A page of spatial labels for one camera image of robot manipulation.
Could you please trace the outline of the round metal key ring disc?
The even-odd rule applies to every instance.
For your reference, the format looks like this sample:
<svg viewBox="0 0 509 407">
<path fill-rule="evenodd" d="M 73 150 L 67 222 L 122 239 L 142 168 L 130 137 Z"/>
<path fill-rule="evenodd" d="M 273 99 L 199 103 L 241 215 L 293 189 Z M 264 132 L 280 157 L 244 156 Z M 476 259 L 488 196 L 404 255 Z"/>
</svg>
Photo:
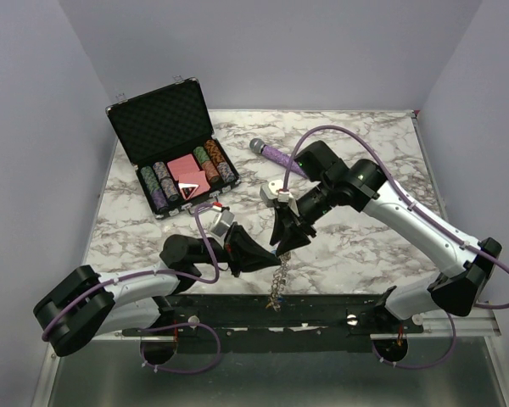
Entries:
<svg viewBox="0 0 509 407">
<path fill-rule="evenodd" d="M 267 309 L 273 309 L 276 312 L 279 312 L 281 309 L 282 293 L 287 283 L 289 261 L 291 257 L 291 252 L 287 252 L 279 257 L 281 265 L 272 275 L 271 290 L 268 304 L 266 305 Z"/>
</svg>

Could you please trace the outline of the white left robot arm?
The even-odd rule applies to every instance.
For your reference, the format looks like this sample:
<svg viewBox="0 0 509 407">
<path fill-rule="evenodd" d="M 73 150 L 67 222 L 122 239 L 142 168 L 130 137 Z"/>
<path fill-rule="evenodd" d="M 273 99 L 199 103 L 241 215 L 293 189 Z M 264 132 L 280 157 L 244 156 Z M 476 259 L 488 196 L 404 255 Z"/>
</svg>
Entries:
<svg viewBox="0 0 509 407">
<path fill-rule="evenodd" d="M 43 341 L 56 355 L 68 356 L 102 333 L 146 328 L 160 335 L 171 324 L 170 312 L 160 307 L 165 297 L 183 293 L 196 282 L 218 281 L 218 276 L 202 276 L 199 264 L 225 264 L 239 276 L 281 263 L 238 223 L 232 224 L 223 243 L 213 237 L 171 235 L 159 256 L 156 266 L 109 276 L 90 265 L 73 270 L 33 309 Z"/>
</svg>

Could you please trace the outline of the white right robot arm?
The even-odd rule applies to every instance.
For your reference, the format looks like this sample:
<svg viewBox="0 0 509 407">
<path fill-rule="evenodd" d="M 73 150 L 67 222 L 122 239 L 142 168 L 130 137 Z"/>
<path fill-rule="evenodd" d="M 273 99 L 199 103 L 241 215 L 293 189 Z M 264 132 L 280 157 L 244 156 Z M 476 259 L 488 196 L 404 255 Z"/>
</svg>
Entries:
<svg viewBox="0 0 509 407">
<path fill-rule="evenodd" d="M 489 280 L 501 245 L 493 238 L 479 241 L 464 233 L 458 236 L 473 244 L 467 250 L 454 243 L 433 226 L 444 222 L 429 209 L 426 219 L 417 201 L 407 203 L 402 187 L 392 187 L 382 168 L 370 159 L 360 159 L 348 166 L 322 141 L 300 152 L 298 165 L 316 186 L 300 199 L 285 192 L 281 180 L 269 181 L 260 189 L 267 206 L 274 208 L 275 219 L 270 243 L 281 256 L 310 244 L 316 236 L 315 223 L 336 206 L 350 206 L 371 216 L 400 234 L 424 253 L 437 272 L 418 282 L 391 287 L 373 311 L 375 326 L 392 332 L 404 320 L 416 314 L 442 309 L 455 316 L 467 316 Z"/>
</svg>

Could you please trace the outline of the all in triangle button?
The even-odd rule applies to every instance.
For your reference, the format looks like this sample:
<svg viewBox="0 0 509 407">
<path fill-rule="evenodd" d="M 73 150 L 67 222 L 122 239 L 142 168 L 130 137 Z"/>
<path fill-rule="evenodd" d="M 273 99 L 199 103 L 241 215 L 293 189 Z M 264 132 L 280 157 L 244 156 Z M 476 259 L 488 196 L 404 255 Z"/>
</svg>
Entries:
<svg viewBox="0 0 509 407">
<path fill-rule="evenodd" d="M 197 192 L 199 189 L 199 184 L 194 183 L 185 183 L 185 182 L 179 182 L 178 183 L 178 190 L 181 193 L 184 200 L 189 200 L 192 198 L 192 196 Z"/>
</svg>

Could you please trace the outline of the purple glitter microphone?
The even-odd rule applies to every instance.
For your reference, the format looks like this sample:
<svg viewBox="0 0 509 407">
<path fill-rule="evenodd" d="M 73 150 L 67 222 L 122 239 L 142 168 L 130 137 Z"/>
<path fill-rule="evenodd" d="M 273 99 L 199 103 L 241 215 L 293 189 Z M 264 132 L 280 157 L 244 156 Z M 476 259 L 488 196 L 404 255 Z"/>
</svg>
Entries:
<svg viewBox="0 0 509 407">
<path fill-rule="evenodd" d="M 259 138 L 253 138 L 249 142 L 249 149 L 266 159 L 269 159 L 271 162 L 286 168 L 288 166 L 288 162 L 290 161 L 290 156 L 283 153 L 277 148 L 265 143 Z"/>
</svg>

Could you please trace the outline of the red playing card deck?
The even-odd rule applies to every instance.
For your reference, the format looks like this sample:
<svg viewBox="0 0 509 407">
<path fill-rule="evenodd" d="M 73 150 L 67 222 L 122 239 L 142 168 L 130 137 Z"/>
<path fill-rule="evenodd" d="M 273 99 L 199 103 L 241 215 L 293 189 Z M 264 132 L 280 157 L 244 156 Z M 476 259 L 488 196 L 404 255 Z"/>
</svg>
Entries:
<svg viewBox="0 0 509 407">
<path fill-rule="evenodd" d="M 177 184 L 179 182 L 199 184 L 199 189 L 192 198 L 202 195 L 210 190 L 210 185 L 207 181 L 205 172 L 200 169 L 197 161 L 191 153 L 178 159 L 173 159 L 166 165 Z"/>
</svg>

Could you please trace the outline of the black poker chip case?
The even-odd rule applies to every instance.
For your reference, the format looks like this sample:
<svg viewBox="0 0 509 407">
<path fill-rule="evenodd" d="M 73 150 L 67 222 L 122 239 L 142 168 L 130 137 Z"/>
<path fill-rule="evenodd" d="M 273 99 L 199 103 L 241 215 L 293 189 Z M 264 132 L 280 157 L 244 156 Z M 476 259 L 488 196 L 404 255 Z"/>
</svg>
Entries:
<svg viewBox="0 0 509 407">
<path fill-rule="evenodd" d="M 196 204 L 240 185 L 241 176 L 222 143 L 215 138 L 198 79 L 187 78 L 112 104 L 106 108 L 106 116 L 135 170 L 156 219 L 170 218 L 191 210 Z M 218 181 L 210 182 L 207 192 L 200 192 L 190 199 L 179 196 L 171 200 L 165 194 L 159 197 L 149 191 L 146 177 L 142 175 L 143 168 L 152 169 L 157 162 L 168 165 L 173 160 L 194 155 L 194 149 L 206 148 L 207 142 L 215 144 L 215 149 L 227 163 L 228 176 L 220 176 Z"/>
</svg>

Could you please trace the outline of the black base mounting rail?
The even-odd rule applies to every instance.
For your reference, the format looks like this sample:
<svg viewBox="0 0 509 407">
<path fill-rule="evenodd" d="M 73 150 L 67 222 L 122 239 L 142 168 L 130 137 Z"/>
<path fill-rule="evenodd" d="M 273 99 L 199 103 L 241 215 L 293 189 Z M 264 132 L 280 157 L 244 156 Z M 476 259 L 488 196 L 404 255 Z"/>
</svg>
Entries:
<svg viewBox="0 0 509 407">
<path fill-rule="evenodd" d="M 286 295 L 280 310 L 265 295 L 178 294 L 157 300 L 153 332 L 127 329 L 140 337 L 149 361 L 173 354 L 307 353 L 370 351 L 371 337 L 418 334 L 412 320 L 380 316 L 377 294 Z"/>
</svg>

